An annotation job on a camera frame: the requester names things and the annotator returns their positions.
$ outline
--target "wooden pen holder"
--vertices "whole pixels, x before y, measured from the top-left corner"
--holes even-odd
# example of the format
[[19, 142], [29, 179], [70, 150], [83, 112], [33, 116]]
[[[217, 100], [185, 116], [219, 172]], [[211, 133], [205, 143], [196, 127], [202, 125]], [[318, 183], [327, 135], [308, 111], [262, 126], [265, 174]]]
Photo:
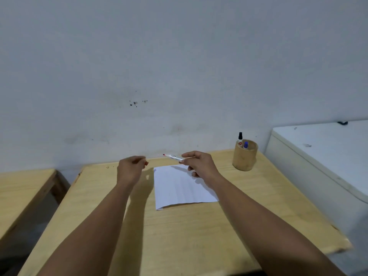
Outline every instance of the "wooden pen holder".
[[232, 158], [232, 165], [241, 171], [249, 171], [253, 168], [256, 162], [256, 155], [258, 151], [258, 144], [249, 139], [243, 139], [243, 143], [248, 142], [248, 148], [245, 149], [235, 143], [234, 157]]

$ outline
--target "forearm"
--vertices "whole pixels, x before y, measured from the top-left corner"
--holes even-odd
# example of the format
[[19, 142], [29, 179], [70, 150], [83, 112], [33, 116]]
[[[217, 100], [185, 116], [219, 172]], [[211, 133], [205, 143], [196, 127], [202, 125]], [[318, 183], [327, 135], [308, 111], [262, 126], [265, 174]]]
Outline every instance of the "forearm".
[[38, 275], [107, 275], [129, 194], [129, 188], [115, 186], [62, 241]]
[[238, 235], [268, 275], [344, 275], [300, 232], [225, 178], [212, 185]]

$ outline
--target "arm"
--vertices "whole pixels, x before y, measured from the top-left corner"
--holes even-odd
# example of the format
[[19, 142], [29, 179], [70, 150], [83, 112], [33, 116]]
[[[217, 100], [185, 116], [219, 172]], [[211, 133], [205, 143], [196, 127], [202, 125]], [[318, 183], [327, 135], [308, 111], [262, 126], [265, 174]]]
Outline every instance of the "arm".
[[126, 202], [138, 182], [145, 157], [121, 160], [117, 184], [53, 252], [38, 276], [107, 275], [122, 227]]
[[344, 275], [300, 232], [227, 181], [210, 154], [193, 151], [182, 156], [191, 157], [182, 163], [216, 192], [240, 239], [267, 275]]

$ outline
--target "white wall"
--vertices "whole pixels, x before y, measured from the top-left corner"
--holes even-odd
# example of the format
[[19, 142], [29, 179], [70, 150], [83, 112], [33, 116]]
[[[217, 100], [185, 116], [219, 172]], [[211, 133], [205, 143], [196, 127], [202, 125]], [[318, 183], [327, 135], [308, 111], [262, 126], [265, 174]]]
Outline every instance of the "white wall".
[[232, 148], [239, 131], [264, 150], [273, 127], [368, 118], [367, 13], [368, 0], [1, 0], [0, 171], [74, 176]]

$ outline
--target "table surface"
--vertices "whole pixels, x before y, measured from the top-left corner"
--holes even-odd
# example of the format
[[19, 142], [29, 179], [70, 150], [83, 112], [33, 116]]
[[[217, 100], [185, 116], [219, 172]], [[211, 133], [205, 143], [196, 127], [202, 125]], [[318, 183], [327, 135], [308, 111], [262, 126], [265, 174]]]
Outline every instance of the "table surface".
[[44, 198], [52, 187], [56, 170], [24, 170], [0, 173], [0, 239], [17, 221]]
[[[288, 181], [257, 154], [251, 171], [232, 166], [233, 150], [211, 153], [223, 176], [283, 218], [324, 253], [351, 247], [348, 239]], [[153, 168], [177, 164], [149, 160], [131, 194], [109, 275], [226, 275], [259, 265], [243, 246], [218, 202], [176, 205], [156, 211]], [[117, 163], [84, 167], [45, 229], [19, 276], [36, 275], [57, 246], [116, 184]]]

